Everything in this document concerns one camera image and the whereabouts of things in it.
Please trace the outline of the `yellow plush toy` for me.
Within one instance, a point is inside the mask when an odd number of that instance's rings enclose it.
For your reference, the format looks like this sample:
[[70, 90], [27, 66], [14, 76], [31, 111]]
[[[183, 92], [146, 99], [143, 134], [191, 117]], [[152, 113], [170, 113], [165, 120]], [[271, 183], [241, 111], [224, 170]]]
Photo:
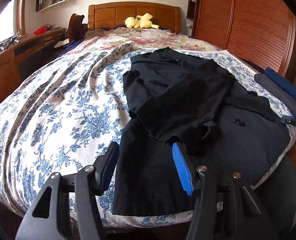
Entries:
[[136, 17], [126, 18], [124, 24], [127, 28], [159, 29], [159, 25], [152, 23], [152, 18], [153, 16], [151, 14], [145, 13], [143, 16], [137, 15]]

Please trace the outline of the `folded blue garment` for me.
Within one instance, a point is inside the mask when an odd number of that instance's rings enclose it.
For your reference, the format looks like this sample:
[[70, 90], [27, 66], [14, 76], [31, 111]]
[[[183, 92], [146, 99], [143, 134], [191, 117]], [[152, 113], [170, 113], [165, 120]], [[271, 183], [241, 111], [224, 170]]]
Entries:
[[266, 68], [263, 73], [296, 101], [296, 87], [292, 83], [270, 68]]

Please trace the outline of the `black double-breasted coat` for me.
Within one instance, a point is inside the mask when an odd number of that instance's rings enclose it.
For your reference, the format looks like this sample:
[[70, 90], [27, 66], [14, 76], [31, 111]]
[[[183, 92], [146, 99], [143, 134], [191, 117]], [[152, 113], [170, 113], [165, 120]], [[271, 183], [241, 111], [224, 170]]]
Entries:
[[190, 211], [172, 158], [183, 144], [198, 164], [257, 183], [290, 142], [267, 98], [246, 90], [213, 60], [169, 48], [131, 58], [123, 76], [130, 121], [123, 129], [113, 214]]

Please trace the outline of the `window with wooden frame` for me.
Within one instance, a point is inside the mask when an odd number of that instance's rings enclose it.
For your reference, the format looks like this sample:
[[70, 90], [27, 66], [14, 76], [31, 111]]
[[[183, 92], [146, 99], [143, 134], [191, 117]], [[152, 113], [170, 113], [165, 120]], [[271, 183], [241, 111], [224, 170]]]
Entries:
[[25, 0], [11, 0], [0, 13], [0, 42], [17, 35], [22, 36], [25, 31]]

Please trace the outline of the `blue floral white bedspread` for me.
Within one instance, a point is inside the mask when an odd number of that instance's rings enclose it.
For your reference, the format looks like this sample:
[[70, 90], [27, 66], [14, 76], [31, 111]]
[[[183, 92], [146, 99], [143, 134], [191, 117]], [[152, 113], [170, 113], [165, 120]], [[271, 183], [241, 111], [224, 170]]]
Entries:
[[[130, 121], [123, 76], [131, 69], [133, 56], [156, 50], [136, 49], [133, 42], [126, 42], [111, 50], [67, 53], [34, 72], [8, 96], [0, 104], [0, 201], [24, 215], [52, 173], [78, 172], [103, 155], [111, 142], [120, 145]], [[174, 51], [215, 61], [246, 90], [267, 98], [280, 119], [289, 113], [229, 52]], [[286, 156], [296, 129], [286, 127], [290, 135], [286, 149], [257, 183], [246, 182], [279, 231], [290, 230], [296, 213], [295, 168]], [[191, 220], [193, 209], [161, 216], [113, 214], [116, 171], [108, 190], [96, 199], [105, 226], [148, 228]]]

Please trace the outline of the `wooden bed headboard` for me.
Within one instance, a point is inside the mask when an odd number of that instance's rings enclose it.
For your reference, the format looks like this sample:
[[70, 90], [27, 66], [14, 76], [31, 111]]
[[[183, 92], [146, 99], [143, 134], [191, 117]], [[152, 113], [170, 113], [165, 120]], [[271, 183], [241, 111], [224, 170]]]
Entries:
[[181, 32], [181, 11], [179, 7], [151, 2], [112, 2], [90, 5], [88, 8], [88, 30], [115, 28], [128, 17], [149, 13], [152, 22], [173, 33]]

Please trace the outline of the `long wooden desk cabinet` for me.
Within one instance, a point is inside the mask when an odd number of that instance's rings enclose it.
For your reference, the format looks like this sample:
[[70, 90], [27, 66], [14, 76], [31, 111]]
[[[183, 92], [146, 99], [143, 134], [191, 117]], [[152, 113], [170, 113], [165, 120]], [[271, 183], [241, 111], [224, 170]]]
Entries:
[[63, 40], [65, 32], [64, 28], [58, 27], [41, 35], [27, 34], [19, 38], [18, 44], [0, 53], [0, 103], [19, 87], [30, 75], [29, 70], [36, 66], [26, 64], [26, 60]]

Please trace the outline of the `wooden chair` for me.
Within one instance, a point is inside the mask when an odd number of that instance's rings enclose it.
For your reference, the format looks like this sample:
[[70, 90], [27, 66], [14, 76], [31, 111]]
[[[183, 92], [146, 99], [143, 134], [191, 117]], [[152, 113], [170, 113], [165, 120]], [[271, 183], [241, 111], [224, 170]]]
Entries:
[[68, 24], [68, 39], [69, 42], [79, 41], [84, 38], [88, 30], [88, 25], [83, 24], [84, 15], [72, 14]]

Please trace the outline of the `folded grey garment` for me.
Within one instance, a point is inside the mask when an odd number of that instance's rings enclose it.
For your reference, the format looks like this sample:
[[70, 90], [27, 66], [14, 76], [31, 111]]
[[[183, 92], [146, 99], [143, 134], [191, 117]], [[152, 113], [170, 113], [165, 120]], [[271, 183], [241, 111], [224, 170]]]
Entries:
[[263, 73], [255, 74], [254, 79], [259, 83], [264, 89], [273, 94], [276, 98], [282, 101], [285, 106], [289, 109], [292, 116], [296, 117], [296, 101], [288, 93], [282, 90], [276, 83], [265, 76]]

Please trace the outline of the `pink floral quilt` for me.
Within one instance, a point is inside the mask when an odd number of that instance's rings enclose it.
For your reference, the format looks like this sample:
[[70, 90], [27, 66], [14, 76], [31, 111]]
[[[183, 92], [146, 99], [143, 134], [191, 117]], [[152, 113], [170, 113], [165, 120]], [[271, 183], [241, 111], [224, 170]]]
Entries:
[[133, 42], [136, 49], [158, 49], [169, 47], [174, 50], [219, 51], [216, 46], [185, 34], [160, 29], [95, 29], [87, 31], [85, 39], [78, 41], [69, 54], [93, 50], [111, 50], [126, 42]]

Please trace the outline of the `wooden louvered wardrobe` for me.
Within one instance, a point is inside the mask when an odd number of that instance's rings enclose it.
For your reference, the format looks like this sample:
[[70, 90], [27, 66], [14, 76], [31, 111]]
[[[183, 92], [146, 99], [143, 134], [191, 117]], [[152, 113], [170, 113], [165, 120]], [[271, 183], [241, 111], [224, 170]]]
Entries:
[[189, 0], [192, 36], [289, 81], [296, 76], [296, 17], [283, 0]]

